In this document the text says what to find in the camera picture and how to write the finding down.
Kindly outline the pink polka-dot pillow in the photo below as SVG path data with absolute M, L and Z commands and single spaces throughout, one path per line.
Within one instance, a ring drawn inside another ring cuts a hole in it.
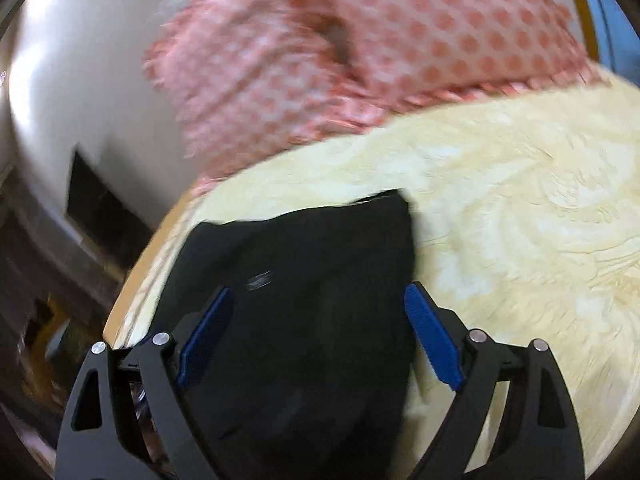
M 599 80 L 555 0 L 310 0 L 342 26 L 346 87 L 390 110 Z
M 195 193 L 386 118 L 320 32 L 330 13 L 328 0 L 191 0 L 164 25 L 143 69 L 174 108 L 200 173 Z

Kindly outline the wooden framed window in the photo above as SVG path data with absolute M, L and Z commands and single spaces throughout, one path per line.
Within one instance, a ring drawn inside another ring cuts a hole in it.
M 589 57 L 639 82 L 639 0 L 573 0 Z

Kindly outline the lower pink polka-dot pillow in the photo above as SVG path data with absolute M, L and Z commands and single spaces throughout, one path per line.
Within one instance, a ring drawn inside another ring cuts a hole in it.
M 174 108 L 200 173 L 195 193 L 386 118 L 320 32 L 330 13 L 328 0 L 191 0 L 164 25 L 143 69 Z

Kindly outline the black pants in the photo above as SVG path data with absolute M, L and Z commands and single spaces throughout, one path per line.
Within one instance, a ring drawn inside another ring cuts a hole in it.
M 416 353 L 404 310 L 413 269 L 395 190 L 191 231 L 151 332 L 174 332 L 230 290 L 229 321 L 184 392 L 226 478 L 386 477 Z

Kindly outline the cream patterned bedspread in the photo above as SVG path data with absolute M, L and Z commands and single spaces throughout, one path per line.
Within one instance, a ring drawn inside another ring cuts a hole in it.
M 550 344 L 574 401 L 586 474 L 639 439 L 639 90 L 592 86 L 454 104 L 334 136 L 183 195 L 106 322 L 115 347 L 148 329 L 198 222 L 267 219 L 399 188 L 416 276 L 495 340 Z

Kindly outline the upper pink polka-dot pillow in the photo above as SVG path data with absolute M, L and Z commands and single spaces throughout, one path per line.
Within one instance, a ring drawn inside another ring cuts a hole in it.
M 555 0 L 310 0 L 342 26 L 346 87 L 390 110 L 599 80 Z

